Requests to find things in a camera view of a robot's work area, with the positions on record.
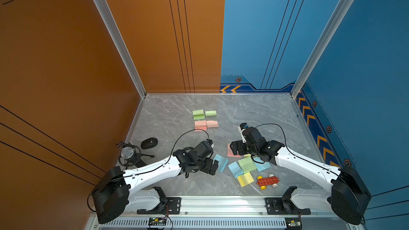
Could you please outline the pink fanned memo pad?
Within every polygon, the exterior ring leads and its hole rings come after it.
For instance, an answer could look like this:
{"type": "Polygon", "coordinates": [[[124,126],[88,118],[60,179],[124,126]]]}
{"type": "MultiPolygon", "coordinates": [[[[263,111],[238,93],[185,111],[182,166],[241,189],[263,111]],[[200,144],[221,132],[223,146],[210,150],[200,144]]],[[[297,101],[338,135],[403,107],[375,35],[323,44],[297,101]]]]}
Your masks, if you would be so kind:
{"type": "Polygon", "coordinates": [[[206,131],[207,130],[207,122],[205,120],[201,120],[201,121],[195,121],[194,122],[194,129],[196,131],[206,131]]]}

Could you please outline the torn green memo page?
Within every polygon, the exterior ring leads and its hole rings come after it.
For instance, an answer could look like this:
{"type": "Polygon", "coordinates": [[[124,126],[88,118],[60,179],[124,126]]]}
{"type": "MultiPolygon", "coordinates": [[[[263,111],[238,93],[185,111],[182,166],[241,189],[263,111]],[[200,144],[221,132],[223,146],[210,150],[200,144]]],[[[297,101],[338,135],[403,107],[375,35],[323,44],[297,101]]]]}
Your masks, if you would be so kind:
{"type": "Polygon", "coordinates": [[[216,111],[205,111],[206,117],[211,117],[211,116],[216,116],[216,115],[217,115],[216,111]]]}

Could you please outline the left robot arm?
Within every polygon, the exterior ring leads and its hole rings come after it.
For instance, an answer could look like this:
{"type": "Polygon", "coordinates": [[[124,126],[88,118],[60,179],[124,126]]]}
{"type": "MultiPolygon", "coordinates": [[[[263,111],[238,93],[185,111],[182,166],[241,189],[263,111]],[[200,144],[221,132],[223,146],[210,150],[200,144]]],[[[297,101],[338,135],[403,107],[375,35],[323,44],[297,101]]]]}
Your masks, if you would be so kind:
{"type": "Polygon", "coordinates": [[[127,209],[161,213],[165,210],[167,197],[154,184],[182,174],[188,178],[198,171],[215,175],[218,161],[212,159],[213,146],[212,140],[207,139],[194,148],[176,150],[167,158],[144,167],[110,169],[90,193],[98,222],[111,222],[127,209]]]}

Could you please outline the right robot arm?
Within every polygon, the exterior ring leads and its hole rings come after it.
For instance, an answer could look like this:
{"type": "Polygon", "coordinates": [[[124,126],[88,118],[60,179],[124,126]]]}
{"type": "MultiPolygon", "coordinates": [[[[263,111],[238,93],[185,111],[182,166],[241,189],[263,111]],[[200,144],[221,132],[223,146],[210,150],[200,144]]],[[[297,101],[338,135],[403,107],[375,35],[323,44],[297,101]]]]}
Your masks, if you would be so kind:
{"type": "Polygon", "coordinates": [[[292,170],[321,187],[304,190],[291,186],[280,202],[266,202],[270,208],[297,216],[307,215],[311,210],[331,211],[349,224],[364,223],[372,195],[355,168],[339,168],[313,160],[288,148],[286,143],[267,141],[258,129],[246,123],[239,126],[239,132],[241,140],[230,144],[233,154],[257,156],[258,163],[268,162],[292,170]]]}

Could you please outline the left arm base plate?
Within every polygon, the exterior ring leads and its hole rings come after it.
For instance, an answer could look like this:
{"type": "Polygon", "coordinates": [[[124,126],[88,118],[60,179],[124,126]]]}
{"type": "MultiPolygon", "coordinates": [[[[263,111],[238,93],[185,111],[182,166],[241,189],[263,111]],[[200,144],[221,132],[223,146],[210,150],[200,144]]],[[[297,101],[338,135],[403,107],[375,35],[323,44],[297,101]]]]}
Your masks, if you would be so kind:
{"type": "Polygon", "coordinates": [[[181,197],[167,197],[161,199],[159,204],[152,210],[138,210],[139,215],[178,215],[181,208],[181,197]]]}

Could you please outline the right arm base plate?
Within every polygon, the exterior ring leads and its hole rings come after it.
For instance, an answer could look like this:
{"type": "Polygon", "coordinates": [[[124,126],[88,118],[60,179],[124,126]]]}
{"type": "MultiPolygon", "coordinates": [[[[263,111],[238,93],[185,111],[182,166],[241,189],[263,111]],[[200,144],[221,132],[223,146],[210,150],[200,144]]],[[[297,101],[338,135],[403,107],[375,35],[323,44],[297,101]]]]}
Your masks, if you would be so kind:
{"type": "Polygon", "coordinates": [[[265,205],[268,215],[310,215],[310,209],[299,209],[291,200],[282,198],[265,198],[265,205]]]}

